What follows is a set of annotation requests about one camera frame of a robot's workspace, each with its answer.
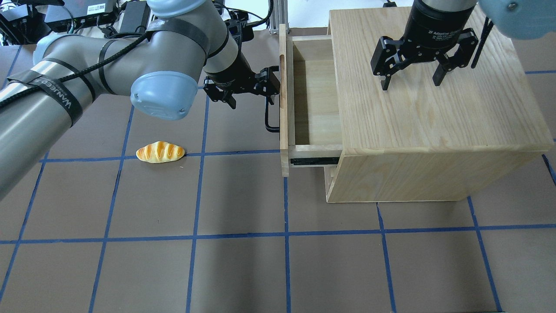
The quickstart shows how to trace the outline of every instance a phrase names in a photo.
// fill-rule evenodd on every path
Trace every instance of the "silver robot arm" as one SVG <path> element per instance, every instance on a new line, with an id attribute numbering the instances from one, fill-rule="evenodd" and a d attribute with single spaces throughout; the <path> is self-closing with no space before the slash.
<path id="1" fill-rule="evenodd" d="M 193 103 L 203 67 L 222 88 L 254 76 L 210 0 L 148 4 L 159 19 L 135 42 L 47 36 L 37 45 L 35 66 L 0 91 L 0 199 L 100 94 L 130 96 L 139 110 L 177 120 Z M 136 47 L 121 53 L 129 45 Z M 117 60 L 86 71 L 110 58 Z M 78 77 L 61 78 L 68 75 Z"/>

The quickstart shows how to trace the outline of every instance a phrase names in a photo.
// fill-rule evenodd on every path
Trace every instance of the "velcro strap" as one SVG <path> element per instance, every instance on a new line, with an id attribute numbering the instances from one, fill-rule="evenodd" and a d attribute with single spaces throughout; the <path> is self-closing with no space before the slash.
<path id="1" fill-rule="evenodd" d="M 75 96 L 59 80 L 47 75 L 27 70 L 8 77 L 8 81 L 20 82 L 24 85 L 38 86 L 45 94 L 56 100 L 68 113 L 73 126 L 83 115 L 83 108 Z"/>
<path id="2" fill-rule="evenodd" d="M 151 22 L 147 28 L 147 32 L 169 31 L 178 33 L 195 41 L 205 52 L 205 56 L 209 55 L 209 38 L 197 26 L 190 22 L 178 18 L 156 19 Z"/>

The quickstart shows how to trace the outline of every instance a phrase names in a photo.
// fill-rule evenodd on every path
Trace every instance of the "wooden drawer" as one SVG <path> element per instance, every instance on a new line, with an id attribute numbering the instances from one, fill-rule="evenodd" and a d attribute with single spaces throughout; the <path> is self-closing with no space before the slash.
<path id="1" fill-rule="evenodd" d="M 280 32 L 282 169 L 337 165 L 342 134 L 331 36 Z"/>
<path id="2" fill-rule="evenodd" d="M 410 8 L 330 12 L 329 36 L 280 31 L 282 171 L 325 167 L 328 202 L 461 200 L 553 146 L 510 39 L 493 30 L 479 66 L 435 87 L 437 64 L 371 71 Z M 468 27 L 483 25 L 480 9 Z"/>

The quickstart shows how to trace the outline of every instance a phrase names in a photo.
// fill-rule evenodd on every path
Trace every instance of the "toy bread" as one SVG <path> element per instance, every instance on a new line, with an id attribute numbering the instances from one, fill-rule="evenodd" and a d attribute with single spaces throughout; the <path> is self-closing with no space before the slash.
<path id="1" fill-rule="evenodd" d="M 139 149 L 135 155 L 144 162 L 164 163 L 181 159 L 185 155 L 185 149 L 165 141 L 157 141 Z"/>

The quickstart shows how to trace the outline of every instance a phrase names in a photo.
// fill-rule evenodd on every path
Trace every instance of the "robotic arm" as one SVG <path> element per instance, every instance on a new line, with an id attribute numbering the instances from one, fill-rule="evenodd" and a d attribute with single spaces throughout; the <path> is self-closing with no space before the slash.
<path id="1" fill-rule="evenodd" d="M 166 120 L 187 115 L 203 68 L 211 91 L 223 94 L 218 100 L 277 94 L 272 71 L 251 71 L 210 0 L 148 4 L 159 19 L 136 40 L 50 35 L 37 45 L 35 66 L 9 77 L 0 91 L 0 199 L 100 94 L 130 96 Z"/>
<path id="2" fill-rule="evenodd" d="M 481 40 L 472 28 L 464 29 L 477 0 L 415 0 L 405 33 L 400 40 L 382 36 L 371 59 L 375 76 L 382 76 L 387 90 L 393 74 L 413 63 L 438 61 L 433 75 L 439 86 L 448 72 L 468 66 L 479 46 L 472 67 L 494 25 L 510 38 L 540 38 L 556 31 L 554 0 L 479 0 L 488 16 Z M 459 45 L 456 53 L 448 52 Z"/>

